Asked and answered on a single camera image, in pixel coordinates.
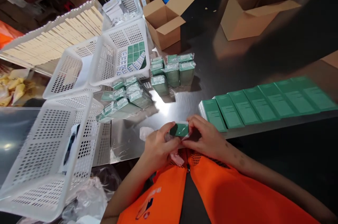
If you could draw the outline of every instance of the plastic bag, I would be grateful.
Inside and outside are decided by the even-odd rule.
[[[140,128],[140,139],[145,141],[148,135],[155,130],[150,127],[141,127]],[[166,134],[164,137],[164,140],[168,142],[169,140],[172,140],[174,137],[170,134]],[[184,160],[178,155],[178,149],[175,149],[170,153],[170,158],[172,159],[173,162],[176,163],[177,166],[181,167],[184,164]]]

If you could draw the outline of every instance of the plastic-wrapped green box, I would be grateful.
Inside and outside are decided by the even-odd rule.
[[[275,82],[275,84],[279,90],[285,94],[285,96],[290,100],[290,102],[295,106],[301,115],[319,112],[319,109],[313,107],[310,104],[309,100],[307,99],[308,97],[303,95],[301,90],[298,89],[297,85],[291,79]]]
[[[268,102],[271,104],[270,106],[280,118],[299,115],[297,109],[274,83],[262,84],[259,85],[258,88],[266,96]]]
[[[169,95],[167,80],[164,75],[151,78],[151,85],[159,96]]]
[[[244,127],[244,124],[233,104],[229,94],[217,95],[214,97],[222,113],[228,129]]]
[[[312,106],[315,105],[321,111],[338,109],[338,105],[308,77],[295,77],[291,78],[291,80],[309,98]]]
[[[179,63],[165,65],[164,69],[162,69],[162,71],[165,74],[165,77],[167,78],[169,86],[171,87],[180,86],[180,71],[179,70],[180,70]]]
[[[201,101],[198,108],[201,116],[212,123],[219,132],[227,131],[215,99]]]
[[[230,92],[228,94],[232,102],[235,104],[240,118],[245,125],[261,123],[243,90]]]
[[[196,63],[194,61],[188,61],[180,63],[179,65],[181,86],[191,85],[194,80]]]
[[[194,56],[195,56],[194,53],[188,53],[188,54],[178,55],[176,58],[177,58],[177,62],[181,63],[181,62],[187,62],[187,61],[193,60]]]
[[[178,63],[177,54],[175,54],[175,55],[167,55],[166,57],[167,57],[167,64]]]
[[[162,71],[162,69],[163,69],[162,63],[152,64],[150,66],[150,71],[151,71],[153,77],[159,76],[159,75],[164,75],[164,72]]]
[[[154,65],[154,64],[162,64],[162,65],[164,65],[162,57],[152,58],[150,63],[152,65]]]
[[[244,89],[244,93],[262,122],[279,120],[279,116],[274,113],[270,103],[258,87]]]
[[[151,98],[143,90],[136,90],[128,95],[128,99],[132,104],[140,107],[141,109],[148,108],[152,105]]]
[[[112,83],[113,90],[119,90],[120,88],[123,88],[123,87],[124,85],[123,85],[122,79],[118,79]]]

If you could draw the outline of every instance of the finger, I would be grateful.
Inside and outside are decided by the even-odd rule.
[[[164,151],[166,153],[170,153],[171,151],[174,151],[176,148],[178,148],[178,146],[181,143],[181,139],[179,137],[175,137],[172,140],[164,143]]]
[[[200,141],[190,141],[190,140],[184,140],[182,141],[182,145],[193,149],[197,152],[201,152],[201,142]]]
[[[166,123],[164,126],[162,126],[159,130],[158,130],[158,133],[159,133],[159,136],[161,138],[164,138],[164,136],[170,131],[171,128],[173,128],[175,125],[175,122],[169,122],[169,123]]]

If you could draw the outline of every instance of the small green box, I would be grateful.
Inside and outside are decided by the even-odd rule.
[[[133,46],[128,46],[128,54],[134,53]]]
[[[189,123],[177,122],[174,127],[170,129],[169,134],[176,137],[189,137]]]
[[[338,105],[308,77],[295,77],[291,80],[309,98],[312,106],[318,107],[321,111],[338,109]]]
[[[159,96],[169,95],[167,80],[164,75],[151,78],[151,85]]]
[[[227,131],[222,114],[215,99],[201,101],[198,108],[201,116],[212,123],[219,132]]]
[[[244,124],[233,104],[229,94],[217,95],[214,97],[222,113],[228,129],[244,127]]]
[[[137,51],[140,51],[139,47],[138,47],[138,44],[134,44],[133,45],[133,50],[134,50],[134,53],[137,52]]]
[[[279,116],[274,113],[268,100],[258,87],[244,89],[244,93],[256,111],[262,122],[279,120]]]
[[[229,92],[229,96],[245,125],[261,123],[243,90]]]
[[[145,50],[144,42],[138,43],[140,50]]]
[[[265,95],[270,106],[280,118],[294,117],[299,115],[297,109],[289,99],[276,87],[274,83],[262,84],[258,88]]]
[[[291,101],[291,103],[301,115],[319,112],[318,108],[312,107],[307,97],[303,95],[301,90],[297,88],[296,84],[291,79],[275,82],[275,84],[279,90],[284,93],[285,96]]]

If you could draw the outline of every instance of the plastic basket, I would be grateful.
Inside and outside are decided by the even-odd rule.
[[[116,27],[120,27],[123,25],[126,25],[132,21],[138,20],[142,17],[143,15],[143,10],[141,7],[141,3],[140,0],[121,0],[123,6],[128,9],[129,13],[133,13],[136,12],[138,15],[130,20],[125,21],[124,23],[120,23],[119,25],[117,25]],[[112,26],[112,22],[109,19],[109,17],[104,13],[103,14],[103,22],[102,22],[102,32],[107,31],[111,28],[113,28]]]
[[[64,50],[53,76],[43,93],[44,99],[83,91],[97,92],[101,90],[100,86],[91,86],[88,79],[81,86],[74,87],[82,69],[82,58],[94,54],[97,40],[98,37],[93,37]]]
[[[128,46],[144,41],[146,67],[138,71],[116,76],[120,65],[121,54]],[[110,29],[99,37],[92,66],[89,73],[89,83],[93,86],[106,85],[119,78],[136,76],[140,80],[150,76],[150,59],[145,30],[145,21],[140,18],[121,27]]]
[[[51,222],[66,200],[88,180],[101,124],[103,105],[91,92],[47,100],[1,190],[0,211]],[[71,127],[80,124],[69,155],[67,173],[59,172]]]

